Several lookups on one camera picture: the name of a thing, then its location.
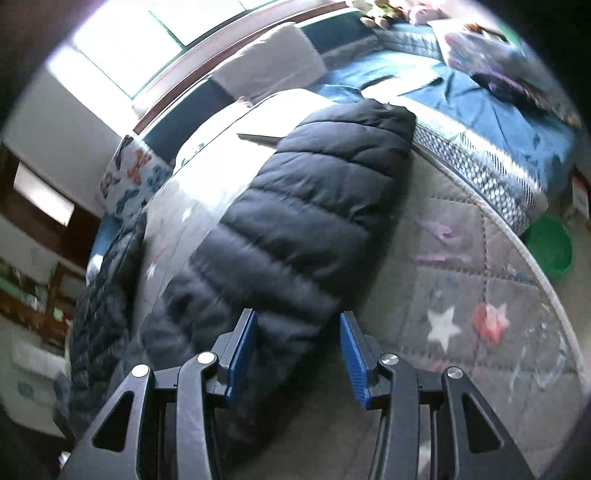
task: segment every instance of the colorful pillow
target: colorful pillow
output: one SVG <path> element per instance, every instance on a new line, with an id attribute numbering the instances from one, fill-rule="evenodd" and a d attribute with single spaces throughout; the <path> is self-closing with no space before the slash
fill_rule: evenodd
<path id="1" fill-rule="evenodd" d="M 107 167 L 97 195 L 107 213 L 129 225 L 172 173 L 173 169 L 148 145 L 126 135 Z"/>

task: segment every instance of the mattress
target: mattress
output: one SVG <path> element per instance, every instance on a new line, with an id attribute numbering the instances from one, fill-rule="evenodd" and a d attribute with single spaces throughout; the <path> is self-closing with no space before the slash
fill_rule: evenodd
<path id="1" fill-rule="evenodd" d="M 364 90 L 381 97 L 380 85 Z M 469 183 L 518 235 L 548 208 L 540 184 L 504 150 L 460 122 L 414 100 L 391 98 L 417 116 L 414 141 Z"/>
<path id="2" fill-rule="evenodd" d="M 179 149 L 173 173 L 178 172 L 228 126 L 246 115 L 250 108 L 247 101 L 237 100 L 205 120 Z"/>
<path id="3" fill-rule="evenodd" d="M 303 106 L 303 99 L 284 92 L 277 103 L 255 107 L 150 200 L 135 325 L 272 154 L 250 142 L 231 145 L 236 132 L 282 135 L 274 119 L 294 111 L 303 118 L 306 109 L 325 105 L 314 96 Z M 228 148 L 241 149 L 240 161 L 223 155 Z M 584 405 L 585 373 L 569 320 L 535 260 L 489 203 L 420 145 L 410 161 L 405 201 L 392 211 L 397 226 L 362 300 L 351 307 L 365 333 L 415 367 L 463 368 L 538 473 Z M 499 338 L 476 330 L 483 312 L 502 325 Z M 441 321 L 455 326 L 447 340 L 431 333 Z M 276 436 L 230 478 L 367 478 L 379 413 L 365 412 L 355 400 L 336 342 L 302 367 L 282 411 Z M 421 418 L 424 453 L 428 421 Z M 422 455 L 422 478 L 427 465 Z"/>
<path id="4" fill-rule="evenodd" d="M 499 215 L 432 155 L 418 148 L 412 162 L 406 201 L 392 213 L 400 219 L 355 316 L 364 333 L 416 368 L 467 372 L 539 475 L 585 404 L 568 318 Z M 506 325 L 498 341 L 475 329 L 483 309 Z M 435 335 L 434 325 L 446 322 L 454 334 Z M 276 437 L 230 479 L 367 478 L 380 414 L 354 398 L 338 346 L 294 382 Z M 419 478 L 427 479 L 428 412 L 420 423 Z"/>

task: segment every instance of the white pillow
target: white pillow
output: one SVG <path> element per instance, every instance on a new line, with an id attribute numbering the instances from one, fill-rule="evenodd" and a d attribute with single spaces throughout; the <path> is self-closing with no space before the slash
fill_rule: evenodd
<path id="1" fill-rule="evenodd" d="M 291 22 L 238 50 L 217 66 L 212 77 L 234 98 L 258 103 L 272 93 L 305 87 L 326 72 L 314 45 Z"/>

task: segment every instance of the floor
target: floor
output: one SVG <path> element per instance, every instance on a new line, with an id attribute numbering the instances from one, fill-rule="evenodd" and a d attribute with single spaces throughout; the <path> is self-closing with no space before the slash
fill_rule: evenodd
<path id="1" fill-rule="evenodd" d="M 591 380 L 591 231 L 583 216 L 576 213 L 564 225 L 573 241 L 573 269 L 554 285 L 569 316 L 585 360 L 588 381 Z"/>

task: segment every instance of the blue gripper pad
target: blue gripper pad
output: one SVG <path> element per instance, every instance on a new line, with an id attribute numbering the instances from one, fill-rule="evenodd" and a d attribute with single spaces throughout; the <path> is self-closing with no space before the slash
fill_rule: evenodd
<path id="1" fill-rule="evenodd" d="M 376 362 L 369 353 L 369 346 L 352 312 L 340 314 L 340 348 L 345 358 L 355 398 L 363 408 L 367 409 L 372 398 L 369 387 Z"/>
<path id="2" fill-rule="evenodd" d="M 230 361 L 230 368 L 228 369 L 228 387 L 224 396 L 229 404 L 242 392 L 246 380 L 246 371 L 251 362 L 252 352 L 256 343 L 256 330 L 258 327 L 256 313 L 253 310 L 250 312 L 245 311 L 243 316 L 245 315 L 248 315 L 246 325 L 243 327 L 242 336 Z M 238 320 L 237 330 L 241 326 L 241 321 L 244 321 L 243 318 Z"/>

